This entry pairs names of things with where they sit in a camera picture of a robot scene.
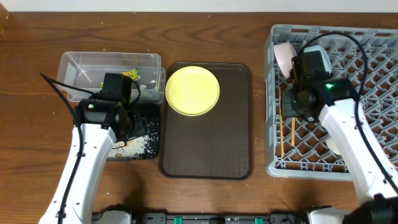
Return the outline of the pink bowl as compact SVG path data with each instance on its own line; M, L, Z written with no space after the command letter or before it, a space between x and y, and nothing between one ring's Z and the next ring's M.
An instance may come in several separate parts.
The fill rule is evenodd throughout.
M274 46L274 55L279 68L285 78L290 78L290 71L293 69L292 59L297 55L290 42Z

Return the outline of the wooden chopstick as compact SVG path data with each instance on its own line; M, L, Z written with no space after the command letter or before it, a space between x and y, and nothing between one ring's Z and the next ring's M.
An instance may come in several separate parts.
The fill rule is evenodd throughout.
M291 145L295 146L295 118L292 118L291 122Z
M283 118L282 118L282 92L281 87L278 88L279 94L279 129L280 129L280 156L284 158L284 130L283 130Z

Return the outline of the light blue bowl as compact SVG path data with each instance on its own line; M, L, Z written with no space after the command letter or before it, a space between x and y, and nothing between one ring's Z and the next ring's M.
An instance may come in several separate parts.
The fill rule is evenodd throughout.
M304 49L304 52L305 53L307 53L307 52L320 52L320 54L322 56L323 65L324 65L325 71L329 72L329 73L332 72L331 62L330 62L330 59L328 57L328 54L327 54L327 52L325 51L325 49L321 45L313 45L313 46L310 46L310 47L306 47Z

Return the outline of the yellow plate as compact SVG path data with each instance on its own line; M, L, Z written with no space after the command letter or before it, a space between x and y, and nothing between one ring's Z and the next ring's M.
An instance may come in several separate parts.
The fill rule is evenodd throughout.
M184 116L199 116L209 112L220 97L220 84L206 68L187 66L169 77L165 87L169 106Z

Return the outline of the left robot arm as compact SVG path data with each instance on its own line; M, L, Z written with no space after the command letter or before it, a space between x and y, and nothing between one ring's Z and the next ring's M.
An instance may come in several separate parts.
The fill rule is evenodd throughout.
M115 144L149 133L150 104L81 100L73 114L70 153L52 202L41 223L91 223L93 205L104 165Z

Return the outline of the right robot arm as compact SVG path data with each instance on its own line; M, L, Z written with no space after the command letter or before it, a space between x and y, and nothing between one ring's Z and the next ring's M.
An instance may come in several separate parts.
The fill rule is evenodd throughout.
M397 223L397 169L376 139L348 80L295 85L280 95L280 114L313 117L326 129L348 168L359 207L307 213L309 223Z

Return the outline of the green snack wrapper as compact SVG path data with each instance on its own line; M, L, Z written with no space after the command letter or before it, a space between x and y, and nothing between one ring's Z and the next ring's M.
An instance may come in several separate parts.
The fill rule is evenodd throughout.
M135 68L121 73L108 72L105 73L104 80L101 82L100 88L102 90L122 90L130 83L132 89L139 89L137 81L140 79L141 76Z

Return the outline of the white tissue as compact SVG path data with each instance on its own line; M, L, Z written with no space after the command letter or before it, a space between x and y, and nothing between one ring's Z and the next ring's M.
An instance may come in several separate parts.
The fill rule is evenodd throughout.
M138 84L141 91L156 91L157 82L155 80L139 80Z

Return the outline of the white cup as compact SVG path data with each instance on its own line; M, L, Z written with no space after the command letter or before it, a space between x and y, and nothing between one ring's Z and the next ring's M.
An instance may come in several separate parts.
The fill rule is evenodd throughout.
M338 150L338 148L337 148L337 146L336 146L336 143L334 142L334 140L332 139L332 137L328 138L325 142L326 142L326 145L327 145L328 149L329 149L332 153L334 153L334 154L336 154L336 155L338 155L338 156L341 155L340 152L339 152L339 150Z

